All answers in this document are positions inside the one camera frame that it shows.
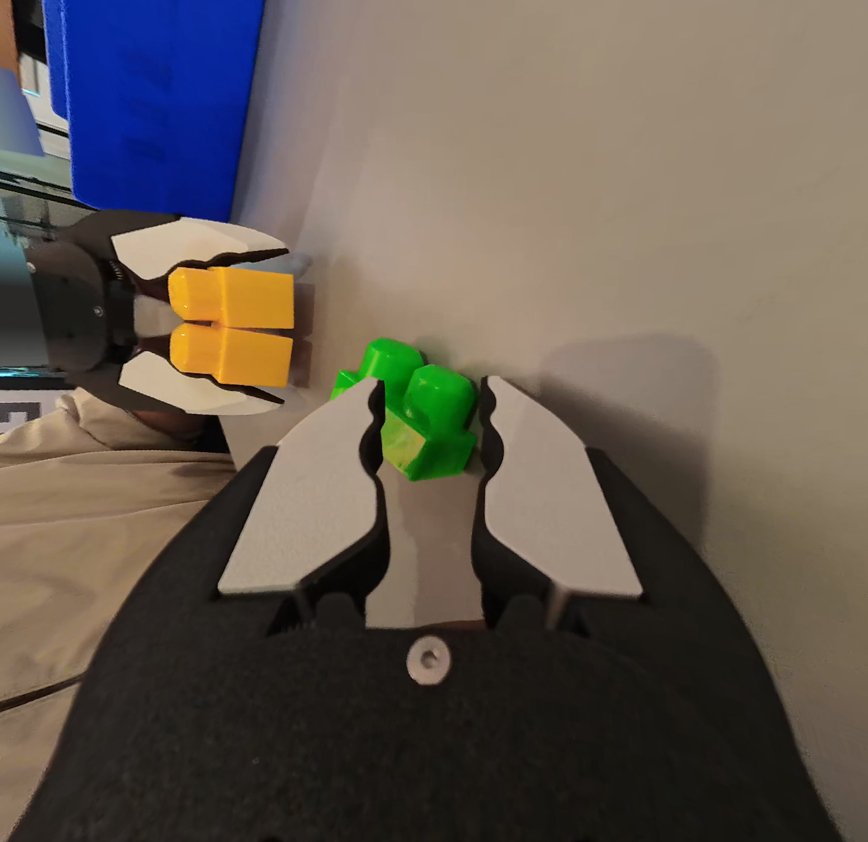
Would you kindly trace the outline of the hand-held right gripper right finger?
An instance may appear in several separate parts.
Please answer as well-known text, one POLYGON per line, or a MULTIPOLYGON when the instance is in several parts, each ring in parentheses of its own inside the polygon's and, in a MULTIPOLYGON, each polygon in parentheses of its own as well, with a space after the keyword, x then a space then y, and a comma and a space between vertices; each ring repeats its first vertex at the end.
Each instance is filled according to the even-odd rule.
POLYGON ((642 585, 580 437, 499 376, 481 382, 472 567, 495 599, 637 599, 642 585))

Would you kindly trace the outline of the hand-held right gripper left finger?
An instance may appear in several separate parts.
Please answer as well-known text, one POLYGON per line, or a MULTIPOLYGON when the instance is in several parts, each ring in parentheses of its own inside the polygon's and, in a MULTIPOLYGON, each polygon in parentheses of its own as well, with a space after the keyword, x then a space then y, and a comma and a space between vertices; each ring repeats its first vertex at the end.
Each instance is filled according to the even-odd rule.
POLYGON ((385 384, 364 378, 279 441, 218 582, 223 596, 298 591, 368 543, 389 543, 383 463, 385 384))

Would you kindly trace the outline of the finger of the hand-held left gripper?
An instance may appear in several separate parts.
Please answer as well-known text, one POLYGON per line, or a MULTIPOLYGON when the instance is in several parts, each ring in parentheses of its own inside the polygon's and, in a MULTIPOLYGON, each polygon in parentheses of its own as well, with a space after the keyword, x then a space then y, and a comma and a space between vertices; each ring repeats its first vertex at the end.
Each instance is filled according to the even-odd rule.
POLYGON ((152 351, 142 351, 125 363, 120 385, 202 416, 250 416, 274 411, 284 403, 262 390, 247 392, 219 385, 207 377, 186 375, 152 351))
POLYGON ((110 244, 136 295, 160 302, 168 302, 168 275, 177 268, 292 273, 292 254, 280 240, 250 227, 199 218, 118 233, 110 244))

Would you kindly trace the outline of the yellow toy block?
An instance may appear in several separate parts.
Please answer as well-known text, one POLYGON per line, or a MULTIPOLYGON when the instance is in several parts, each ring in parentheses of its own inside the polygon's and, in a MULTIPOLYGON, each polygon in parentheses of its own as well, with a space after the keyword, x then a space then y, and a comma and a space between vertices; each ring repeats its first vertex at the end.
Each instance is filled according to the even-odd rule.
POLYGON ((181 267, 168 276, 172 309, 190 323, 237 329, 292 329, 293 275, 234 267, 181 267))
POLYGON ((290 337, 223 326, 185 323, 169 337, 169 359, 177 370, 224 385, 284 387, 292 349, 290 337))

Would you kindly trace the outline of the green double toy block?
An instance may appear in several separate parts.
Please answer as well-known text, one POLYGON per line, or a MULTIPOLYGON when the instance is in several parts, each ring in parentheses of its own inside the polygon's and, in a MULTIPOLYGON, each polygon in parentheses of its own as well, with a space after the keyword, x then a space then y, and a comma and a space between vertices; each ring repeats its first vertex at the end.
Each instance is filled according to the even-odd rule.
POLYGON ((339 370, 330 398, 365 378, 385 385, 381 439, 386 462, 411 482, 463 473, 476 446, 471 430, 476 387, 470 379, 387 337, 365 347, 355 370, 339 370))

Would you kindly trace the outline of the blue plastic bin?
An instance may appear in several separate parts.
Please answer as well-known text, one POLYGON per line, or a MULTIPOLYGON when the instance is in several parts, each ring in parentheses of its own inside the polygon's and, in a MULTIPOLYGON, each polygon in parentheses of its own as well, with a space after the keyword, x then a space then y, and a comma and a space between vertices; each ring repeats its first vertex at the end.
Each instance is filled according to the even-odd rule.
POLYGON ((42 0, 73 196, 227 222, 266 0, 42 0))

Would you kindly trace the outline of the person's beige jacket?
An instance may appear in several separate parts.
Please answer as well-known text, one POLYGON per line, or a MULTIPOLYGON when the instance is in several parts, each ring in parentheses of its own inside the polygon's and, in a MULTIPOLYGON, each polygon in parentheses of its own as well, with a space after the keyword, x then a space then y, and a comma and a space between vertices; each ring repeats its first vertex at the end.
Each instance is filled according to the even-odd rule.
POLYGON ((107 626, 235 473, 218 418, 125 412, 82 389, 2 435, 2 840, 107 626))

